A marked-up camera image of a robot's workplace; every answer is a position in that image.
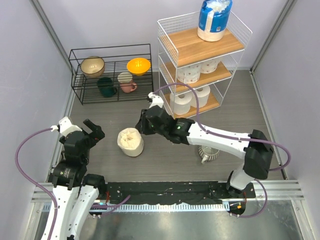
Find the wire basket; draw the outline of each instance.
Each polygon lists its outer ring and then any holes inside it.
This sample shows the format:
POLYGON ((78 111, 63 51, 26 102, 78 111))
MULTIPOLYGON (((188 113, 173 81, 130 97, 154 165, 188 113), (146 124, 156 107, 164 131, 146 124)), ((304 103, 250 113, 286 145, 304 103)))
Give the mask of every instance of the wire basket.
POLYGON ((147 43, 71 49, 69 54, 72 67, 71 87, 81 104, 146 99, 147 95, 154 91, 152 64, 145 74, 140 76, 132 74, 132 81, 136 86, 134 91, 124 92, 118 81, 118 75, 128 72, 127 63, 135 58, 145 58, 151 63, 151 45, 147 43), (91 56, 99 56, 104 61, 104 72, 99 77, 87 77, 81 69, 82 61, 91 56), (113 89, 113 94, 106 95, 104 89, 113 89))

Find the metal rack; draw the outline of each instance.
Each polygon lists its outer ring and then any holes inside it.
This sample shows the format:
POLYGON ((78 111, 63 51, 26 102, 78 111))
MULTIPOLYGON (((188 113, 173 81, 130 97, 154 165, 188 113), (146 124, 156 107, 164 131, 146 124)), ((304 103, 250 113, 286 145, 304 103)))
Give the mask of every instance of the metal rack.
MULTIPOLYGON (((201 107, 199 112, 220 107, 227 93, 230 83, 237 71, 239 62, 248 45, 252 31, 233 13, 229 15, 227 32, 225 36, 217 42, 205 42, 199 40, 198 47, 203 43, 211 52, 201 57, 194 44, 198 38, 197 27, 200 12, 193 12, 180 16, 169 17, 158 20, 158 61, 159 61, 159 86, 170 83, 180 83, 177 78, 178 71, 187 66, 201 64, 204 61, 219 58, 220 63, 216 71, 209 74, 200 74, 200 78, 195 83, 189 85, 194 89, 204 86, 210 87, 210 99, 207 105, 201 107)), ((160 92, 164 100, 164 107, 174 117, 189 118, 196 114, 193 107, 183 115, 174 114, 174 104, 170 105, 170 94, 173 99, 179 95, 190 92, 189 88, 173 85, 169 90, 160 92)))
POLYGON ((137 84, 137 89, 133 92, 123 92, 117 80, 120 73, 128 72, 127 63, 134 58, 146 58, 152 62, 151 45, 147 43, 71 49, 71 87, 81 104, 144 100, 148 93, 154 91, 152 64, 144 75, 132 74, 133 81, 137 84), (104 73, 99 77, 86 77, 81 70, 81 62, 90 56, 100 56, 104 60, 104 73), (110 78, 117 89, 117 93, 112 97, 104 97, 99 91, 97 81, 104 77, 110 78))

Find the beige bowl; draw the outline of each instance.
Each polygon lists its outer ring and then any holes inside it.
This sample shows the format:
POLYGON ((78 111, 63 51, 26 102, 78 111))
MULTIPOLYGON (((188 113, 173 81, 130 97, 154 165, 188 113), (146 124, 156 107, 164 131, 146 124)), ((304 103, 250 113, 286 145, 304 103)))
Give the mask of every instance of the beige bowl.
POLYGON ((90 56, 82 61, 81 70, 88 78, 98 78, 105 71, 105 61, 98 56, 90 56))

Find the wall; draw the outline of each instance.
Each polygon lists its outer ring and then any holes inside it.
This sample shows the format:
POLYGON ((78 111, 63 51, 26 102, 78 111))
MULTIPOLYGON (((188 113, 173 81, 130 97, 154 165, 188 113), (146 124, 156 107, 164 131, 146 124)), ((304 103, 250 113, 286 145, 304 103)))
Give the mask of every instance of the wall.
MULTIPOLYGON (((29 1, 1 1, 0 35, 0 238, 20 240, 34 186, 16 169, 15 151, 61 119, 71 74, 29 1)), ((46 179, 57 138, 43 133, 20 152, 22 168, 37 181, 46 179)))
POLYGON ((296 1, 255 75, 277 141, 292 153, 286 172, 298 179, 320 232, 319 8, 296 1))
MULTIPOLYGON (((202 0, 39 0, 66 52, 74 48, 151 43, 158 65, 157 20, 197 12, 202 0)), ((241 67, 250 68, 287 0, 233 0, 253 31, 241 67)))

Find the purple cable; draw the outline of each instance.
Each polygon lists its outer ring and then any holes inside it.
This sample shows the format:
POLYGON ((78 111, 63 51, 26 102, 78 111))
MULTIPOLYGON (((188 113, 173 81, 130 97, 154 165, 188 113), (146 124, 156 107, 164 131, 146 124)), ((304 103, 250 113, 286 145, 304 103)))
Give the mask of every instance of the purple cable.
POLYGON ((54 227, 55 227, 55 224, 56 224, 56 220, 57 220, 57 215, 58 215, 58 203, 57 203, 57 200, 55 198, 55 196, 49 192, 45 187, 41 186, 39 183, 37 183, 35 180, 33 180, 31 177, 29 177, 21 168, 20 164, 19 164, 19 160, 18 160, 18 155, 19 155, 19 151, 20 149, 22 148, 22 146, 29 140, 31 139, 32 137, 38 135, 38 134, 41 134, 43 132, 46 132, 46 131, 50 131, 52 130, 52 128, 46 128, 46 129, 43 129, 43 130, 40 130, 40 131, 37 131, 33 134, 31 134, 30 136, 28 136, 25 140, 23 140, 20 145, 18 146, 18 148, 16 149, 15 151, 15 165, 16 167, 18 168, 19 172, 29 181, 31 182, 32 184, 36 185, 38 188, 42 189, 45 193, 47 193, 50 198, 52 199, 53 201, 53 205, 54 205, 54 215, 53 215, 53 220, 52 220, 52 225, 51 225, 51 228, 50 228, 50 231, 49 231, 49 234, 48 234, 48 240, 51 239, 51 235, 54 231, 54 227))
POLYGON ((255 214, 252 214, 252 215, 245 215, 245 216, 240 215, 240 216, 238 216, 237 214, 232 213, 233 216, 235 216, 235 217, 237 217, 237 218, 242 218, 242 219, 249 219, 249 218, 253 218, 253 217, 258 216, 259 214, 261 214, 261 213, 265 210, 265 208, 266 208, 266 206, 267 206, 267 203, 268 203, 267 190, 266 190, 265 186, 264 186, 258 179, 255 179, 255 181, 256 181, 258 184, 260 184, 260 186, 262 187, 262 189, 263 189, 263 191, 264 191, 265 201, 264 201, 264 204, 263 204, 262 208, 260 209, 260 211, 258 211, 258 212, 255 213, 255 214))
MULTIPOLYGON (((220 138, 225 138, 225 139, 230 139, 230 140, 235 140, 235 141, 247 141, 247 142, 255 142, 255 143, 262 143, 262 144, 274 145, 274 146, 276 146, 276 147, 279 147, 279 148, 283 149, 283 150, 286 152, 286 154, 287 154, 287 156, 288 156, 288 159, 287 159, 287 161, 286 161, 286 163, 285 163, 284 165, 279 166, 279 167, 275 167, 275 168, 271 168, 271 169, 269 169, 269 171, 281 170, 281 169, 284 169, 286 166, 289 165, 289 163, 290 163, 290 161, 291 161, 291 154, 290 154, 289 150, 288 150, 285 146, 283 146, 283 145, 281 145, 281 144, 279 144, 279 143, 272 142, 272 141, 267 141, 267 140, 262 140, 262 139, 254 139, 254 138, 242 138, 242 137, 238 138, 238 137, 227 136, 227 135, 223 135, 223 134, 220 134, 220 133, 216 133, 216 132, 213 132, 213 131, 210 131, 210 130, 206 130, 206 128, 200 123, 200 116, 199 116, 199 115, 200 115, 200 114, 199 114, 199 99, 198 99, 197 93, 196 93, 196 91, 195 91, 192 87, 190 87, 188 84, 185 84, 185 83, 182 83, 182 82, 169 83, 168 85, 165 85, 165 86, 160 87, 158 90, 154 91, 153 93, 156 94, 156 93, 160 92, 161 90, 166 89, 167 87, 170 87, 170 86, 173 86, 173 85, 185 86, 185 87, 189 88, 189 89, 192 91, 192 93, 194 94, 194 97, 195 97, 195 101, 196 101, 196 121, 197 121, 199 127, 200 127, 205 133, 208 133, 208 134, 211 134, 211 135, 220 137, 220 138)), ((262 184, 259 180, 255 179, 255 181, 257 181, 257 182, 261 185, 261 187, 262 187, 262 189, 263 189, 263 191, 264 191, 265 202, 264 202, 264 204, 263 204, 263 207, 262 207, 262 209, 261 209, 259 212, 255 213, 255 214, 253 214, 253 215, 239 216, 240 218, 246 218, 246 219, 248 219, 248 218, 256 217, 256 216, 258 216, 259 214, 261 214, 261 213, 265 210, 265 208, 266 208, 266 206, 267 206, 267 203, 268 203, 267 191, 266 191, 265 187, 263 186, 263 184, 262 184)))
POLYGON ((111 213, 113 213, 115 210, 117 210, 118 208, 120 208, 123 204, 125 204, 129 199, 130 199, 130 195, 128 195, 122 202, 120 202, 117 205, 113 205, 113 206, 107 206, 107 205, 93 205, 92 207, 96 208, 96 209, 108 209, 108 208, 113 208, 111 211, 107 211, 102 213, 100 216, 107 216, 110 215, 111 213))

